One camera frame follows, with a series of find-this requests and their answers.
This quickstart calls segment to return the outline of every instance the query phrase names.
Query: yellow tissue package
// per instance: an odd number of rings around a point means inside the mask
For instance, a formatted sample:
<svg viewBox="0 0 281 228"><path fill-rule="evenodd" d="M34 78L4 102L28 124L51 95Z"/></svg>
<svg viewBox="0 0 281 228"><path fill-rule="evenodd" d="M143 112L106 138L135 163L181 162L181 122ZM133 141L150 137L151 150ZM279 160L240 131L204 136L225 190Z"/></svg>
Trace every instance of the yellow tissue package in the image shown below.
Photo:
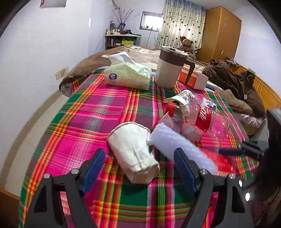
<svg viewBox="0 0 281 228"><path fill-rule="evenodd" d="M105 84L148 90L151 69L141 64L118 63L104 70Z"/></svg>

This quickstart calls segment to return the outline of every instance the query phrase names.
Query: window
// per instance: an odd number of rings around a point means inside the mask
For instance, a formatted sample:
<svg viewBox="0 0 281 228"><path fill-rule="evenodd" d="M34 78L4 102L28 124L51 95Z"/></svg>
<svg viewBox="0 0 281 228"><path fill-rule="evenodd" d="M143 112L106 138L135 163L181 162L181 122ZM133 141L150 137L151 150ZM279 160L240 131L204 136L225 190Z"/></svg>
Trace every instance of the window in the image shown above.
<svg viewBox="0 0 281 228"><path fill-rule="evenodd" d="M163 25L161 13L142 12L140 29L159 31Z"/></svg>

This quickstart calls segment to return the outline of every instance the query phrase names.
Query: patterned curtain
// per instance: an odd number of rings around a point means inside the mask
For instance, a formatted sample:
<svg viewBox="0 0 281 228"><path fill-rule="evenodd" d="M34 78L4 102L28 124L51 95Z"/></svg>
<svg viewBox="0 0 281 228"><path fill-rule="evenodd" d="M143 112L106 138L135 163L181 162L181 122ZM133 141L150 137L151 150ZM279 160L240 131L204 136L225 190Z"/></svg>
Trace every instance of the patterned curtain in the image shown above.
<svg viewBox="0 0 281 228"><path fill-rule="evenodd" d="M162 45L178 48L180 36L192 40L194 50L201 48L206 8L186 0L166 0L163 16L157 49L161 49Z"/></svg>

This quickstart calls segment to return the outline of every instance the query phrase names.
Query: stuffed animal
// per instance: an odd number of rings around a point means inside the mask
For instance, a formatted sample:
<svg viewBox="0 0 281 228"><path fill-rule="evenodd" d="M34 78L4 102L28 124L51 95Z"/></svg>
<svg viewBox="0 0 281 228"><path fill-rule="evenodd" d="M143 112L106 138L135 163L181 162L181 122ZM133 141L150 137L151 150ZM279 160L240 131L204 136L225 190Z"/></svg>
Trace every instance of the stuffed animal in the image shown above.
<svg viewBox="0 0 281 228"><path fill-rule="evenodd" d="M181 41L182 45L179 47L179 49L181 51L187 52L189 54L189 57L194 59L195 55L194 55L194 50L193 50L193 46L192 46L193 41L187 39L186 37L180 37L180 41Z"/></svg>

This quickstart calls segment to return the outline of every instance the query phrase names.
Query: tile floor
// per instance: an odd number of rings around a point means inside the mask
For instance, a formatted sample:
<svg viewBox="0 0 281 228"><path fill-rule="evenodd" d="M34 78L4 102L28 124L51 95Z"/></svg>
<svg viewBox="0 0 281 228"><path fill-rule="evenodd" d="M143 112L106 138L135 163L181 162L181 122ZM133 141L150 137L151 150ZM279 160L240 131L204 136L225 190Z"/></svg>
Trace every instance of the tile floor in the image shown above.
<svg viewBox="0 0 281 228"><path fill-rule="evenodd" d="M40 117L31 131L27 134L11 166L5 189L14 195L21 195L22 183L29 162L42 135L52 119L67 102L68 97L61 95Z"/></svg>

